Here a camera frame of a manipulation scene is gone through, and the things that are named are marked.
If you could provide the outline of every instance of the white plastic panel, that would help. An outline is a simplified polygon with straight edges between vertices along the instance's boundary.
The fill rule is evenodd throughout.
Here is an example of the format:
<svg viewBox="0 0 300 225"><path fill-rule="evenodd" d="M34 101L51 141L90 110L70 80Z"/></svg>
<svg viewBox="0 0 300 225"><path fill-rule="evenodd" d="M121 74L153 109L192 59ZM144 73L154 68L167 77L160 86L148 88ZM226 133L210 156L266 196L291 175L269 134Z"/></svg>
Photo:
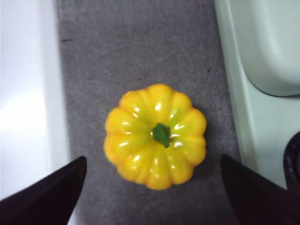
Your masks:
<svg viewBox="0 0 300 225"><path fill-rule="evenodd" d="M54 1L1 1L1 199L71 160L57 38Z"/></svg>
<svg viewBox="0 0 300 225"><path fill-rule="evenodd" d="M245 5L242 7L238 2L244 2ZM250 2L254 1L215 0L234 123L242 163L286 188L283 155L289 140L300 131L300 96L271 96L258 90L248 79L245 67L248 67L248 70L255 70L257 64L254 60L245 66L241 55L258 59L261 55L259 51L253 51L251 44L241 45L238 42L235 24L239 24L239 32L243 33L249 42L255 39L256 34L253 30L256 23L252 23L247 13L249 7L245 7L250 6ZM233 16L237 14L236 11L239 11L241 17ZM267 81L274 79L271 78L272 74L266 75L269 76Z"/></svg>
<svg viewBox="0 0 300 225"><path fill-rule="evenodd" d="M261 91L300 94L300 1L230 0L243 69Z"/></svg>

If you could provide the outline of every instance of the green stem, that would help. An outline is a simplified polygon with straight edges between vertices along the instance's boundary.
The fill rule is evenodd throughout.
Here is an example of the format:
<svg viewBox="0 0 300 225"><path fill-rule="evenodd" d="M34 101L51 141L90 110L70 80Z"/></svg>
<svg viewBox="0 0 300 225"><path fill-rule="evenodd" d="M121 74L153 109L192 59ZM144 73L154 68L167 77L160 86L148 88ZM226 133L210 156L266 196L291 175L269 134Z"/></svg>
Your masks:
<svg viewBox="0 0 300 225"><path fill-rule="evenodd" d="M165 148L169 147L169 138L170 138L170 128L158 123L152 129L152 137L155 141L164 145Z"/></svg>

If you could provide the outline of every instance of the black object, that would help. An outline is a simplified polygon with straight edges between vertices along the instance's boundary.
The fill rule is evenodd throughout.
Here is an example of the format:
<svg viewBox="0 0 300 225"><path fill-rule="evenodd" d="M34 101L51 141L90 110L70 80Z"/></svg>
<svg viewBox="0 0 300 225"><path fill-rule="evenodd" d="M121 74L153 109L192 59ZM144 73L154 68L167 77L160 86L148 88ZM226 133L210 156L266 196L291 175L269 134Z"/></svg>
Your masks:
<svg viewBox="0 0 300 225"><path fill-rule="evenodd" d="M1 225L66 225L81 193L86 158L79 157L0 202Z"/></svg>
<svg viewBox="0 0 300 225"><path fill-rule="evenodd" d="M299 225L300 197L230 157L221 158L223 183L241 225Z"/></svg>
<svg viewBox="0 0 300 225"><path fill-rule="evenodd" d="M284 170L287 189L300 196L300 132L289 141L285 149Z"/></svg>

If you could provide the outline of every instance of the gray carpet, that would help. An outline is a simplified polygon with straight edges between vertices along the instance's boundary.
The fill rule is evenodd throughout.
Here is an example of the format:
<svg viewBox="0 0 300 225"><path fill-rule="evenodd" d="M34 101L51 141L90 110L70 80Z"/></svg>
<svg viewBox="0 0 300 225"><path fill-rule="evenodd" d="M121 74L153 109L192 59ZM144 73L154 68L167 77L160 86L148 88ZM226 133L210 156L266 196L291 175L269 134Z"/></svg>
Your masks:
<svg viewBox="0 0 300 225"><path fill-rule="evenodd" d="M234 225L220 156L240 160L211 0L57 0L72 158L88 173L81 225ZM208 121L207 157L191 181L165 191L127 182L105 158L105 119L129 90L165 83Z"/></svg>

